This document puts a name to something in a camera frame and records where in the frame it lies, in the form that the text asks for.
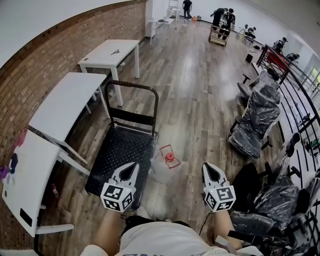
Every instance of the white shirt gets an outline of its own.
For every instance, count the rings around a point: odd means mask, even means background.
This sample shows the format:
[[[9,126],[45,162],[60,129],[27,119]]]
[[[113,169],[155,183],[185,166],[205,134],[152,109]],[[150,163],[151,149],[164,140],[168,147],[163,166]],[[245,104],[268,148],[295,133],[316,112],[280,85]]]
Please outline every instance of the white shirt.
[[[238,255],[262,255],[254,246],[237,251]],[[225,249],[209,246],[190,227],[171,222],[151,222],[123,234],[116,256],[233,256]],[[108,256],[96,245],[88,245],[81,256]]]

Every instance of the person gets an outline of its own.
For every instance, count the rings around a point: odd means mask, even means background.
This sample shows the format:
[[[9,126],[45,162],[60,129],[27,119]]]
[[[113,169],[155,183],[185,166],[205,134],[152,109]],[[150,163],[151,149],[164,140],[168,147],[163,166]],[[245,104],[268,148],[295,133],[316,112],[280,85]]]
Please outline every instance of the person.
[[[223,248],[207,245],[184,222],[153,221],[146,210],[143,211],[145,212],[143,216],[134,215],[126,219],[126,227],[122,232],[117,253],[121,235],[121,213],[107,210],[93,244],[85,247],[81,256],[234,255]],[[256,247],[242,248],[240,240],[228,236],[229,231],[234,230],[228,211],[215,212],[213,218],[215,240],[218,236],[226,239],[235,250],[238,250],[238,255],[245,253],[261,255]]]
[[[186,19],[186,14],[187,14],[188,21],[191,21],[190,12],[192,10],[192,2],[190,0],[184,0],[182,3],[182,8],[183,8],[184,19]]]
[[[221,17],[225,14],[225,12],[228,11],[228,8],[218,8],[214,11],[213,14],[210,15],[210,17],[214,16],[213,18],[213,22],[212,22],[212,25],[215,26],[213,27],[214,30],[217,30],[216,27],[219,27],[220,25],[220,20],[221,20]]]
[[[273,49],[278,53],[278,54],[282,54],[283,55],[283,48],[285,46],[285,43],[288,42],[288,40],[283,37],[282,40],[278,40],[274,43],[273,45]]]
[[[222,26],[219,31],[221,34],[225,34],[222,39],[226,40],[227,36],[230,34],[230,30],[234,30],[236,24],[236,16],[234,15],[234,9],[230,8],[228,12],[226,12],[222,16]]]
[[[289,61],[291,61],[291,62],[295,62],[295,61],[297,61],[299,58],[300,58],[300,55],[299,54],[295,54],[295,53],[289,53],[287,56],[286,56],[286,58],[289,60]]]
[[[244,34],[246,35],[246,36],[248,36],[248,37],[251,37],[251,38],[253,38],[253,39],[256,39],[256,36],[255,36],[255,31],[256,31],[257,29],[256,29],[256,27],[254,26],[254,27],[249,27],[248,28],[248,31],[247,32],[245,32]]]

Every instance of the white table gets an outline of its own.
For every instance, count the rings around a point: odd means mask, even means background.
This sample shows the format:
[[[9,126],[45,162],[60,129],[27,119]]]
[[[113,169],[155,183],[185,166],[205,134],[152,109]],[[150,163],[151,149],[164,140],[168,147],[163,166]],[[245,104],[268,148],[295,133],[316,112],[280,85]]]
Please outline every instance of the white table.
[[[87,73],[87,68],[110,69],[113,80],[119,80],[117,66],[134,49],[135,78],[139,78],[139,41],[138,40],[106,40],[82,58],[78,65],[81,71]],[[114,85],[119,106],[123,106],[119,85]]]
[[[159,20],[154,20],[154,19],[151,19],[149,20],[149,22],[151,23],[151,33],[150,33],[150,45],[152,45],[152,33],[154,31],[154,36],[157,35],[157,25],[164,25],[165,27],[167,27],[169,29],[171,23],[174,21],[175,19],[174,18],[166,18],[164,19],[164,21],[166,22],[161,22]]]
[[[12,214],[32,236],[72,230],[73,224],[38,226],[43,195],[56,160],[65,160],[80,172],[90,172],[67,156],[58,146],[27,131],[23,144],[16,147],[17,165],[4,179],[2,198]]]
[[[84,107],[98,89],[108,118],[106,101],[100,85],[106,79],[105,74],[67,73],[53,88],[31,118],[29,125],[45,135],[52,143],[65,146],[85,164],[81,157],[65,139]]]

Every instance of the ladder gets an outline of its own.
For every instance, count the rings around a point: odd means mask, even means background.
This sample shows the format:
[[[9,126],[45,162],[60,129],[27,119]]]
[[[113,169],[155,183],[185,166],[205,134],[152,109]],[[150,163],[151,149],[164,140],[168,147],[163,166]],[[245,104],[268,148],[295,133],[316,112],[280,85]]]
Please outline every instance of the ladder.
[[[179,0],[169,0],[168,1],[168,10],[166,16],[170,19],[179,20],[179,9],[178,9]]]

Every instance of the black railing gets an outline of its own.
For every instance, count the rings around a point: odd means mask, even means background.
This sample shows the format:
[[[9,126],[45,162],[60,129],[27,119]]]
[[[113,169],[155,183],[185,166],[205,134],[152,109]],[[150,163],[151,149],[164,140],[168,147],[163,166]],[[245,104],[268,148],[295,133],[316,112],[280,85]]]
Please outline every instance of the black railing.
[[[280,77],[278,90],[282,94],[280,104],[282,114],[279,123],[283,140],[289,139],[293,133],[301,135],[301,145],[293,156],[296,158],[297,166],[295,167],[299,170],[301,177],[300,180],[296,178],[293,182],[303,188],[304,177],[309,177],[309,172],[314,174],[319,168],[317,159],[320,154],[319,88],[302,70],[268,45],[264,47],[256,65],[258,69],[271,68]],[[311,211],[317,216],[318,200]],[[317,223],[308,223],[307,226],[311,231],[310,242],[316,247],[316,254],[320,255],[320,233]]]

